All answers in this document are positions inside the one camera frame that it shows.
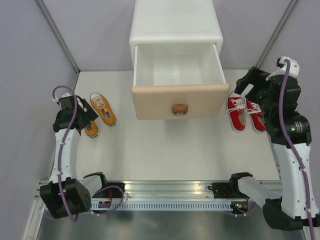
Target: pair of red shoes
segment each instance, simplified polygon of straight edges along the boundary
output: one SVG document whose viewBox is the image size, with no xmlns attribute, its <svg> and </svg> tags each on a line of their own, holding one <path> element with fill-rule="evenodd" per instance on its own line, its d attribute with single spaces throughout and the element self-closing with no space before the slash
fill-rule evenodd
<svg viewBox="0 0 320 240">
<path fill-rule="evenodd" d="M 236 132 L 242 132 L 246 127 L 246 113 L 251 116 L 253 130 L 257 133 L 266 131 L 264 126 L 264 115 L 258 104 L 245 99 L 239 94 L 231 92 L 226 101 L 226 111 L 228 112 L 231 127 Z"/>
</svg>

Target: white table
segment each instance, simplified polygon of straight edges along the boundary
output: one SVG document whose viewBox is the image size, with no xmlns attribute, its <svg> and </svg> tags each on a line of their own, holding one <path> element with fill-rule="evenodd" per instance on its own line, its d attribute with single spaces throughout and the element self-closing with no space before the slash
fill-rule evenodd
<svg viewBox="0 0 320 240">
<path fill-rule="evenodd" d="M 235 88 L 246 70 L 225 70 Z M 219 117 L 180 120 L 137 120 L 131 96 L 133 71 L 81 72 L 75 92 L 90 102 L 102 94 L 116 118 L 106 126 L 99 117 L 99 136 L 81 134 L 77 177 L 103 172 L 113 181 L 228 180 L 233 173 L 250 172 L 258 180 L 279 180 L 266 133 L 255 133 L 250 116 L 241 133 L 231 129 L 222 108 Z"/>
</svg>

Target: drawer knob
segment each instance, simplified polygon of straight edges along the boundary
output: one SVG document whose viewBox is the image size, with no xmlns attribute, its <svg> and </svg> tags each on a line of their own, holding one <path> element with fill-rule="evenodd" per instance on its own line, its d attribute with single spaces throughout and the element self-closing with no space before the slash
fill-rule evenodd
<svg viewBox="0 0 320 240">
<path fill-rule="evenodd" d="M 175 104 L 172 106 L 172 114 L 180 117 L 188 113 L 188 105 L 185 104 Z"/>
</svg>

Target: yellow shoe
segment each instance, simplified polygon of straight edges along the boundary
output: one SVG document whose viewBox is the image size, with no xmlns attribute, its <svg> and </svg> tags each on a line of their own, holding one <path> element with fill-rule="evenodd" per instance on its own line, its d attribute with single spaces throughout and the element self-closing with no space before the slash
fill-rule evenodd
<svg viewBox="0 0 320 240">
<path fill-rule="evenodd" d="M 99 134 L 99 129 L 95 121 L 92 121 L 90 125 L 84 128 L 85 134 L 90 138 L 95 138 Z"/>
<path fill-rule="evenodd" d="M 108 126 L 116 124 L 116 116 L 107 100 L 101 94 L 96 92 L 92 93 L 90 95 L 90 101 L 93 108 L 98 112 L 105 124 Z"/>
</svg>

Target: drawer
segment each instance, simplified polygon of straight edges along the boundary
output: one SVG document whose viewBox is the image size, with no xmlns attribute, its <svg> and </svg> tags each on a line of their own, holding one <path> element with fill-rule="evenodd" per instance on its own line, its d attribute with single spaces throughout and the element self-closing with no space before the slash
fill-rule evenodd
<svg viewBox="0 0 320 240">
<path fill-rule="evenodd" d="M 213 118 L 229 90 L 213 43 L 135 46 L 131 93 L 139 120 Z"/>
</svg>

